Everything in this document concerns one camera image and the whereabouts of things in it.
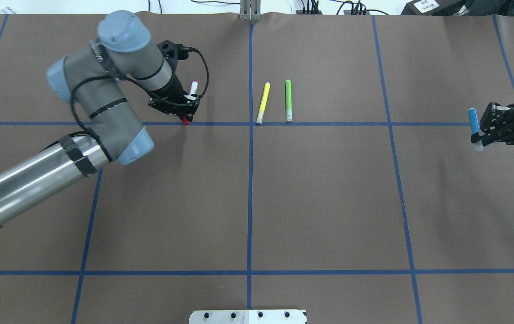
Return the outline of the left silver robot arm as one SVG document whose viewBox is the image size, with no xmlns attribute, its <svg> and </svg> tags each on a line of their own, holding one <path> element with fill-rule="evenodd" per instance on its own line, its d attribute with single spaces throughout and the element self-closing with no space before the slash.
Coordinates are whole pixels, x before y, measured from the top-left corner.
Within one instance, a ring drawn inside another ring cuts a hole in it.
<svg viewBox="0 0 514 324">
<path fill-rule="evenodd" d="M 207 88 L 201 94 L 188 93 L 176 68 L 198 49 L 168 40 L 154 42 L 136 14 L 124 10 L 107 14 L 96 33 L 86 47 L 46 71 L 51 90 L 69 105 L 80 131 L 0 173 L 0 229 L 107 164 L 126 166 L 152 151 L 152 138 L 120 82 L 142 89 L 151 108 L 183 124 L 193 121 Z"/>
</svg>

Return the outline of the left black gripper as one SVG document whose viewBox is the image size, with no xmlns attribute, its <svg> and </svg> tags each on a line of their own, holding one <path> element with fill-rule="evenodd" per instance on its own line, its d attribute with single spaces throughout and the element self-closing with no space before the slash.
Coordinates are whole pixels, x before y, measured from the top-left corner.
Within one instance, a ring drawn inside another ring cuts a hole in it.
<svg viewBox="0 0 514 324">
<path fill-rule="evenodd" d="M 189 94 L 189 91 L 177 88 L 176 92 L 162 100 L 150 98 L 148 106 L 166 115 L 174 115 L 182 122 L 193 122 L 200 99 L 198 94 Z"/>
</svg>

